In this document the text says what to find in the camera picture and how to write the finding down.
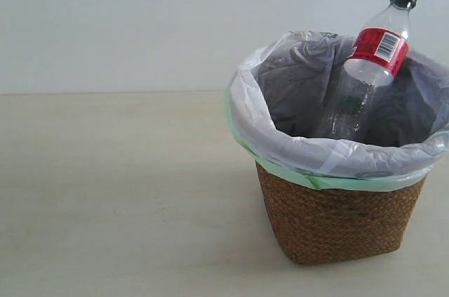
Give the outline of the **woven wicker waste basket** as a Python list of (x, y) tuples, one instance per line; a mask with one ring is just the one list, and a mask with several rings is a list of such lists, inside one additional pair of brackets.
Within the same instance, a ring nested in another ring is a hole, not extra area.
[(339, 263), (391, 253), (425, 184), (392, 192), (315, 190), (256, 166), (276, 240), (296, 264)]

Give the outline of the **green label water bottle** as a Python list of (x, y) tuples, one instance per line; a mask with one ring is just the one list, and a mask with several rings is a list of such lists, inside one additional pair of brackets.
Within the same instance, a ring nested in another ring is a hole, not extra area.
[(364, 99), (354, 95), (341, 96), (338, 99), (336, 111), (342, 115), (357, 116), (362, 113)]

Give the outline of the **red label clear bottle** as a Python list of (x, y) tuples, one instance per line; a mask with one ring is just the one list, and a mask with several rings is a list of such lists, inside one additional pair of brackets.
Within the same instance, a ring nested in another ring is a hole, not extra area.
[[(389, 0), (388, 7), (361, 28), (312, 137), (363, 140), (375, 104), (392, 85), (408, 53), (410, 12), (416, 4), (417, 0)], [(364, 99), (362, 113), (337, 113), (338, 99), (345, 95)]]

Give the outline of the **white plastic bin liner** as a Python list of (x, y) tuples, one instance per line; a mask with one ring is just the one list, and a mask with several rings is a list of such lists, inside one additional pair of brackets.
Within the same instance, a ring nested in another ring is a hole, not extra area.
[(359, 143), (311, 131), (354, 38), (289, 32), (241, 62), (225, 91), (236, 141), (267, 170), (314, 190), (390, 192), (422, 180), (448, 154), (448, 68), (410, 50), (378, 93)]

